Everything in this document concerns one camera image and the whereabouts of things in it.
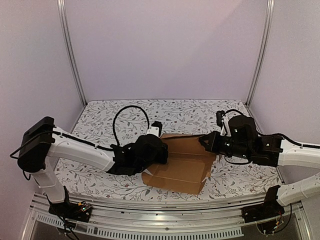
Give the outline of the brown cardboard box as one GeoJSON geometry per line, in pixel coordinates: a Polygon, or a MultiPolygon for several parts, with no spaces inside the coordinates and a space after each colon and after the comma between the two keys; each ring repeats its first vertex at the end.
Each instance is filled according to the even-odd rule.
{"type": "Polygon", "coordinates": [[[188,134],[163,134],[160,139],[168,145],[167,163],[155,163],[142,172],[143,183],[149,187],[198,195],[216,160],[216,154],[206,151],[199,138],[188,134]]]}

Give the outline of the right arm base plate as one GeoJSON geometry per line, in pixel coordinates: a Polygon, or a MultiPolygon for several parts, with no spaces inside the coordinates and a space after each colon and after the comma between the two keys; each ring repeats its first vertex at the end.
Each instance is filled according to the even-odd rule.
{"type": "MultiPolygon", "coordinates": [[[[262,203],[243,207],[241,209],[241,216],[244,222],[252,223],[275,217],[280,217],[281,219],[285,210],[277,202],[277,193],[280,187],[280,185],[270,187],[262,203]]],[[[273,219],[269,222],[259,223],[257,228],[262,234],[271,235],[276,232],[280,226],[280,222],[280,220],[273,219]]]]}

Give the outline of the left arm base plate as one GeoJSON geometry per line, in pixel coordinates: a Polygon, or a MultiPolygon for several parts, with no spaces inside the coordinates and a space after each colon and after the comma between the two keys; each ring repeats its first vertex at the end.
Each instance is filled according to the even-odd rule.
{"type": "Polygon", "coordinates": [[[70,202],[69,192],[64,186],[64,199],[59,203],[52,203],[47,197],[49,202],[50,214],[61,217],[62,219],[71,219],[75,221],[88,223],[92,214],[93,206],[90,203],[81,201],[78,203],[70,202]]]}

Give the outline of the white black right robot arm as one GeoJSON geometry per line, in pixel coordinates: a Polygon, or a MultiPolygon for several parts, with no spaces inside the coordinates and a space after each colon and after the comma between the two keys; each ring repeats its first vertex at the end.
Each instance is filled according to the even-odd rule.
{"type": "MultiPolygon", "coordinates": [[[[227,120],[218,115],[217,124],[221,131],[198,139],[207,152],[246,159],[247,163],[259,166],[320,167],[319,145],[299,143],[281,133],[260,134],[252,117],[237,115],[227,120]]],[[[268,189],[258,213],[262,218],[269,218],[278,210],[278,205],[284,207],[319,193],[318,173],[291,184],[277,185],[268,189]]]]}

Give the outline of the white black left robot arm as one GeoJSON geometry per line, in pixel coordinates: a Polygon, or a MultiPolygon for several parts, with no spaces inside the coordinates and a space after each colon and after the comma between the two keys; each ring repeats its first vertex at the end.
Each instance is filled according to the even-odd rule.
{"type": "Polygon", "coordinates": [[[168,146],[160,139],[161,130],[162,124],[155,121],[135,142],[104,147],[64,131],[54,124],[54,118],[46,116],[24,133],[20,147],[10,157],[35,179],[55,209],[63,217],[70,217],[75,211],[74,205],[67,200],[67,191],[48,158],[72,160],[111,175],[133,176],[152,164],[167,163],[168,146]]]}

